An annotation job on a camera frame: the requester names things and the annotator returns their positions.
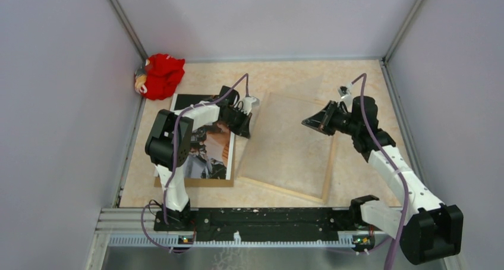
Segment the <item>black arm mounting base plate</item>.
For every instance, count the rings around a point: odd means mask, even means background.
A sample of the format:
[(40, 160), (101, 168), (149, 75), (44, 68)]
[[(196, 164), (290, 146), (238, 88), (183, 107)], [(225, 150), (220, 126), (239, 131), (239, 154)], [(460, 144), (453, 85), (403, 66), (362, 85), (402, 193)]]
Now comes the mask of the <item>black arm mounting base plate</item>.
[(240, 238), (252, 243), (336, 242), (345, 234), (369, 236), (377, 228), (353, 221), (347, 208), (192, 208), (156, 213), (155, 231), (186, 231), (197, 242)]

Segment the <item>brown cardboard backing board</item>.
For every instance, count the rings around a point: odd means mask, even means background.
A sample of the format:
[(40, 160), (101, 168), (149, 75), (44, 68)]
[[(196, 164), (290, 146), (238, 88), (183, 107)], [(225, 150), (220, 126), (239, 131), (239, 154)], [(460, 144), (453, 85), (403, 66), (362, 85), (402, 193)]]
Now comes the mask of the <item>brown cardboard backing board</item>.
[[(155, 168), (155, 173), (156, 175), (159, 177), (159, 174), (158, 172), (156, 171), (156, 168)], [(220, 180), (217, 180), (217, 181), (210, 181), (210, 180), (187, 180), (187, 179), (184, 179), (184, 183), (187, 187), (231, 187), (233, 186), (234, 182), (233, 182), (233, 179), (231, 179), (231, 183), (224, 186), (223, 185), (223, 182), (220, 181)], [(159, 185), (162, 187), (162, 184), (161, 184), (161, 180), (160, 180), (160, 177), (159, 177)]]

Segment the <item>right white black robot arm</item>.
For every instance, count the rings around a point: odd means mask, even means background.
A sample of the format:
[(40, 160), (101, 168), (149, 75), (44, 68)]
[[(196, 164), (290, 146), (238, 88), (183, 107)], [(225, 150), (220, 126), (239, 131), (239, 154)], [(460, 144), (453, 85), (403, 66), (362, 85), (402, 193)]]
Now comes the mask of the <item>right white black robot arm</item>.
[(377, 227), (393, 239), (413, 265), (460, 254), (464, 215), (456, 205), (446, 205), (419, 179), (402, 157), (393, 138), (379, 127), (376, 101), (356, 97), (350, 110), (343, 102), (330, 101), (302, 125), (327, 136), (349, 135), (355, 150), (373, 167), (395, 197), (400, 211), (374, 195), (352, 199), (350, 225), (363, 230)]

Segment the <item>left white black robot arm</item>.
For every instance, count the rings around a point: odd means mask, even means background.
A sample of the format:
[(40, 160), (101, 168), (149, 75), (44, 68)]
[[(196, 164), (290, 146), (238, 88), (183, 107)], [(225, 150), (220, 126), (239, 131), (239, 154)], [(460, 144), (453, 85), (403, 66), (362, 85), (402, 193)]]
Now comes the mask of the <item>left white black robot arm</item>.
[(159, 174), (163, 187), (163, 205), (169, 212), (168, 223), (176, 230), (184, 230), (191, 218), (186, 209), (190, 199), (184, 178), (187, 158), (195, 149), (195, 143), (206, 143), (216, 127), (224, 127), (226, 137), (237, 135), (250, 138), (252, 109), (259, 99), (240, 94), (228, 86), (222, 86), (220, 94), (191, 101), (174, 111), (161, 109), (155, 118), (145, 144), (149, 156)]

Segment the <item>printed photo with white border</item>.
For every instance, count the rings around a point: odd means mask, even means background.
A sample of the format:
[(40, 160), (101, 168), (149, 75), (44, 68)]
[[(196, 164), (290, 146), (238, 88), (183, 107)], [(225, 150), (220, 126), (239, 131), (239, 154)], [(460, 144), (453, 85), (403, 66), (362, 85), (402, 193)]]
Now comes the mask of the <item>printed photo with white border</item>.
[(226, 186), (232, 179), (234, 134), (220, 119), (221, 108), (210, 101), (202, 95), (175, 95), (174, 168), (187, 180), (220, 180)]

